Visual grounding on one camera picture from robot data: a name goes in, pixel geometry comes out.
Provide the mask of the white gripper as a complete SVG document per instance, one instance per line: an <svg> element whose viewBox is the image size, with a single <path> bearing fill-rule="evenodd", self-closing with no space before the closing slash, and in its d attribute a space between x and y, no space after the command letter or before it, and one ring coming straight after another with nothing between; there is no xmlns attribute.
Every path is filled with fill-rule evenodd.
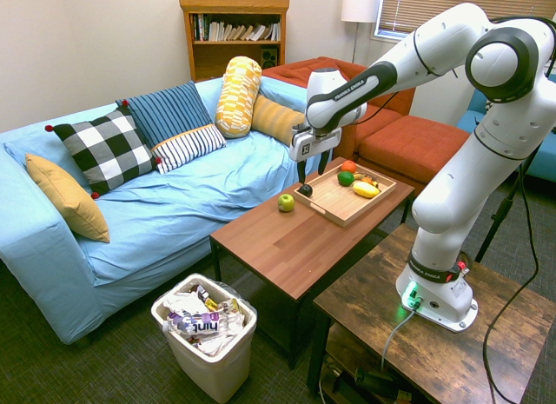
<svg viewBox="0 0 556 404"><path fill-rule="evenodd" d="M292 136L289 156L297 162L297 174L300 184L306 181L306 160L311 156L321 154L318 175L321 176L328 165L331 149L339 145L341 141L341 129L335 129L324 136L317 136L311 128L297 131Z"/></svg>

